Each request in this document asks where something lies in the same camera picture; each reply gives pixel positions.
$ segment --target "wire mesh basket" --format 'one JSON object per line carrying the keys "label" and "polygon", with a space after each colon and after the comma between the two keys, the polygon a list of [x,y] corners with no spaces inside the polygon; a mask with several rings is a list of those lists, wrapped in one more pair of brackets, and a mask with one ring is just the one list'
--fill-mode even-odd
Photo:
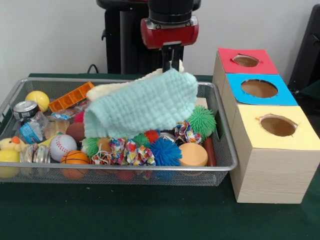
{"label": "wire mesh basket", "polygon": [[[12,109],[17,103],[24,101],[31,91],[42,91],[50,99],[57,99],[89,81],[95,86],[126,82],[112,79],[37,77],[29,77],[17,82],[0,106],[0,140],[11,138],[20,128],[20,122],[14,118]],[[216,86],[212,83],[199,83],[197,97],[206,98],[208,108],[215,114],[217,131],[211,135],[211,138],[217,166],[118,166],[0,162],[0,182],[218,186],[228,171],[237,166],[237,153]]]}

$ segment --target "yellow ball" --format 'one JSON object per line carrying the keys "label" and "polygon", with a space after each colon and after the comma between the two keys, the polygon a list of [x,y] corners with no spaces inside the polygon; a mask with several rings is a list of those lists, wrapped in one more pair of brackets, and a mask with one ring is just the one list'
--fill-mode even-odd
{"label": "yellow ball", "polygon": [[49,97],[42,91],[32,91],[26,97],[26,101],[34,101],[38,104],[41,112],[46,112],[49,107]]}
{"label": "yellow ball", "polygon": [[[0,150],[0,162],[19,163],[20,154],[15,150]],[[13,178],[19,172],[18,167],[0,166],[0,178]]]}

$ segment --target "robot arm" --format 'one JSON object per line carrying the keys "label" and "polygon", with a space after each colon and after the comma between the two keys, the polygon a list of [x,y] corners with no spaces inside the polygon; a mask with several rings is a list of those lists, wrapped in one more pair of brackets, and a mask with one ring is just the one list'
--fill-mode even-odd
{"label": "robot arm", "polygon": [[149,18],[141,20],[142,40],[148,49],[162,50],[163,71],[179,70],[184,46],[196,42],[198,19],[192,16],[201,0],[148,0]]}

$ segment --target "black cable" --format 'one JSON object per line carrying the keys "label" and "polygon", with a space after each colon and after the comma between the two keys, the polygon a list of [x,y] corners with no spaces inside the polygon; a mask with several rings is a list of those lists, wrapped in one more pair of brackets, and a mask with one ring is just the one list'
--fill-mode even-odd
{"label": "black cable", "polygon": [[88,68],[88,71],[87,71],[86,73],[89,74],[90,71],[91,71],[91,69],[92,69],[92,67],[94,67],[95,72],[98,74],[98,73],[99,73],[99,70],[98,70],[97,66],[94,65],[94,64],[91,64],[91,65],[90,65],[90,67]]}

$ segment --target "shape sorter box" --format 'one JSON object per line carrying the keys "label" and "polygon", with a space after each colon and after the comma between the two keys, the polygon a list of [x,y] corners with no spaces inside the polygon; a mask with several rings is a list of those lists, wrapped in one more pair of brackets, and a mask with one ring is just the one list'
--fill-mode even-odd
{"label": "shape sorter box", "polygon": [[226,74],[278,75],[266,50],[218,48],[215,58],[213,83],[222,94]]}
{"label": "shape sorter box", "polygon": [[298,105],[279,75],[227,73],[221,99],[231,130],[238,104]]}
{"label": "shape sorter box", "polygon": [[238,203],[302,202],[320,162],[320,140],[299,106],[239,104],[231,134]]}

